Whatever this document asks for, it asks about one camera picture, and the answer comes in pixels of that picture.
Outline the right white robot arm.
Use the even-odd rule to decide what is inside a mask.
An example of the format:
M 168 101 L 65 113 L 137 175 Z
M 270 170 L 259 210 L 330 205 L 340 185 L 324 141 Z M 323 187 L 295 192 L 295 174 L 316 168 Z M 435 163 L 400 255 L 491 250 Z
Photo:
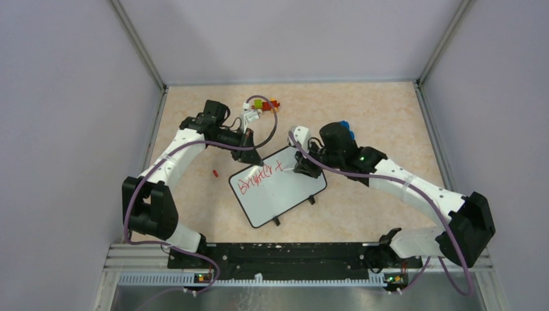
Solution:
M 409 257 L 437 256 L 471 268 L 495 235 L 483 194 L 460 194 L 422 179 L 378 149 L 358 146 L 349 127 L 341 122 L 323 126 L 320 143 L 304 126 L 292 127 L 287 140 L 297 150 L 295 173 L 317 178 L 330 171 L 345 176 L 399 198 L 435 223 L 422 229 L 395 228 L 382 236 L 379 257 L 388 267 Z

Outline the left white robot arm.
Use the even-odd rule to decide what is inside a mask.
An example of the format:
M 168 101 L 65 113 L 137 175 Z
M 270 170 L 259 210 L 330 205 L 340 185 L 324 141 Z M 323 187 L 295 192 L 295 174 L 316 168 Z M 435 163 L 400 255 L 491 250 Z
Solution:
M 240 127 L 236 130 L 224 123 L 230 109 L 221 102 L 207 100 L 204 110 L 182 121 L 166 150 L 138 177 L 127 177 L 122 184 L 122 220 L 124 238 L 131 232 L 153 236 L 183 250 L 183 260 L 193 268 L 207 261 L 203 235 L 179 220 L 171 189 L 175 187 L 192 161 L 208 146 L 230 150 L 233 160 L 262 166 L 263 161 L 254 144 L 249 123 L 260 117 L 249 103 L 243 105 Z

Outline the small whiteboard with stand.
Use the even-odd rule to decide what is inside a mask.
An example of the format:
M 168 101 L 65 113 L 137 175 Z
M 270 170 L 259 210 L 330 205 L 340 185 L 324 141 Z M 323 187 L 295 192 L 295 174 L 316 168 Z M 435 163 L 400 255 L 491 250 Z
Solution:
M 294 168 L 297 150 L 287 146 L 263 159 L 263 166 L 248 166 L 229 177 L 229 185 L 251 227 L 259 228 L 315 196 L 328 186 L 326 177 L 317 179 L 282 172 Z

